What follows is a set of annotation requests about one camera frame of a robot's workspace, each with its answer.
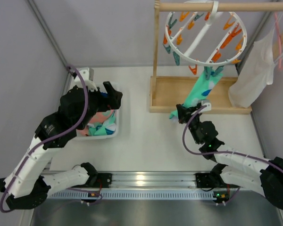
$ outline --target white table surface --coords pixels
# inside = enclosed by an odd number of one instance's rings
[[[188,153],[182,144],[184,125],[169,120],[169,114],[149,113],[152,67],[94,68],[94,81],[114,81],[123,92],[119,134],[115,138],[92,141],[71,140],[52,160],[50,170],[70,170],[90,162],[99,171],[201,171],[215,162]],[[159,67],[158,75],[192,75],[187,67]],[[226,67],[225,76],[236,76]],[[262,157],[262,150],[250,115],[202,115],[212,121],[218,139],[247,154]],[[198,151],[190,133],[186,143]]]

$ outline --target wooden rack base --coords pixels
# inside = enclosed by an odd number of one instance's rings
[[[150,112],[170,113],[176,110],[176,104],[182,104],[198,77],[151,77],[150,84]],[[208,95],[212,110],[208,114],[249,114],[251,107],[232,107],[228,98],[228,90],[237,78],[222,78]],[[156,82],[155,98],[153,95],[154,83]]]

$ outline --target orange clothespin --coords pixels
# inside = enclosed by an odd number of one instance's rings
[[[235,23],[235,21],[234,21],[230,24],[230,20],[232,19],[232,17],[233,17],[233,15],[231,14],[231,17],[227,20],[225,26],[223,27],[223,30],[226,30],[227,28],[231,27]]]
[[[168,34],[169,34],[169,36],[171,35],[171,33],[172,33],[172,31],[171,30],[169,30],[169,28],[168,28]],[[164,35],[164,45],[166,45],[168,43],[168,40],[166,39],[166,34]]]
[[[242,32],[242,29],[236,31],[239,27],[239,24],[237,24],[237,26],[234,28],[234,30],[229,33],[228,37],[225,39],[225,41],[222,43],[220,48],[225,48],[227,46],[228,43],[230,43],[230,41],[238,34],[240,34],[240,32]]]
[[[242,48],[242,42],[243,42],[243,40],[244,40],[244,37],[239,41],[239,43],[237,44],[237,46],[236,46],[236,50],[240,50],[241,48]]]
[[[207,13],[206,17],[204,18],[205,21],[209,19],[210,12]]]
[[[183,41],[183,37],[182,37],[182,35],[180,34],[178,37],[177,37],[177,39],[176,39],[176,44],[177,45],[180,45],[180,43]]]
[[[192,20],[188,25],[188,30],[191,29],[194,26],[194,24],[195,24],[194,20]]]
[[[184,13],[182,12],[179,18],[179,21],[182,22],[189,14],[190,12]]]
[[[234,59],[234,60],[232,61],[232,64],[236,64],[236,63],[239,63],[239,62],[241,62],[241,60]]]
[[[191,72],[196,75],[197,74],[197,65],[195,65],[194,68],[191,68],[191,66],[189,66],[189,69],[191,70]]]
[[[221,53],[220,53],[219,50],[217,49],[217,52],[216,52],[215,55],[212,57],[212,61],[215,63],[220,57],[221,57]]]

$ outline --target gray wall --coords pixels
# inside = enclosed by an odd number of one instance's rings
[[[27,3],[0,0],[0,178],[21,160],[42,118],[56,110],[65,76]],[[20,211],[0,213],[0,226],[16,226],[19,217]]]
[[[153,64],[154,0],[34,0],[57,40],[66,60],[76,65],[137,66]],[[184,0],[162,0],[162,2]],[[241,2],[220,0],[219,2]],[[248,37],[254,33],[263,12],[238,12]],[[162,46],[166,12],[160,13],[158,63],[175,65],[172,54]],[[205,23],[201,18],[195,26],[184,31],[185,40],[193,40]],[[223,25],[229,18],[226,13],[214,24],[192,56],[206,60],[225,35]],[[173,31],[180,26],[177,22]],[[231,44],[239,42],[234,39]],[[222,57],[233,57],[235,49],[228,46]]]
[[[274,24],[272,17],[266,24],[262,38]],[[283,29],[283,18],[280,21]],[[274,83],[267,86],[253,103],[253,117],[263,150],[267,157],[283,158],[283,71],[274,70]]]

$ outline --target white circular hanger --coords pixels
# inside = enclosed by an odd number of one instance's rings
[[[192,41],[192,44],[185,50],[185,52],[182,52],[181,50],[179,50],[178,47],[174,44],[174,42],[177,39],[177,37],[182,33],[182,31],[184,29],[186,29],[187,26],[194,21],[195,17],[198,15],[197,14],[198,12],[193,12],[192,16],[190,17],[190,19],[183,24],[183,26],[179,29],[179,31],[173,37],[168,34],[168,30],[169,30],[168,23],[169,23],[170,18],[173,17],[175,12],[170,12],[168,14],[167,18],[166,18],[166,25],[165,25],[166,40],[167,40],[168,44],[170,45],[171,49],[175,53],[177,53],[180,58],[182,58],[182,59],[184,59],[184,60],[186,60],[186,61],[188,61],[190,63],[193,63],[195,65],[201,65],[201,66],[223,66],[223,65],[226,65],[226,64],[230,64],[230,63],[232,63],[234,60],[236,60],[240,56],[240,54],[244,51],[244,49],[246,47],[246,43],[247,43],[247,33],[246,33],[246,29],[245,29],[244,23],[242,22],[240,17],[235,12],[227,12],[231,16],[231,18],[232,17],[235,18],[235,22],[230,26],[230,29],[228,30],[228,32],[226,33],[224,38],[222,40],[220,40],[220,43],[215,48],[213,53],[208,57],[207,61],[206,62],[202,62],[202,61],[199,61],[197,59],[190,58],[191,53],[198,46],[198,44],[200,43],[201,39],[204,37],[205,33],[210,29],[210,27],[213,24],[214,20],[218,19],[222,15],[222,12],[217,12],[217,10],[218,10],[218,1],[191,0],[191,1],[185,2],[185,3],[206,3],[206,2],[213,2],[214,3],[212,12],[210,12],[209,19],[207,20],[207,22],[205,23],[205,25],[203,26],[203,28],[201,29],[201,31],[199,32],[197,37]],[[215,54],[219,53],[220,47],[222,46],[223,42],[238,27],[239,27],[239,29],[242,29],[243,44],[241,45],[241,48],[237,51],[236,55],[233,56],[232,58],[227,59],[227,60],[225,60],[223,62],[214,62],[212,60],[212,58],[215,56]]]

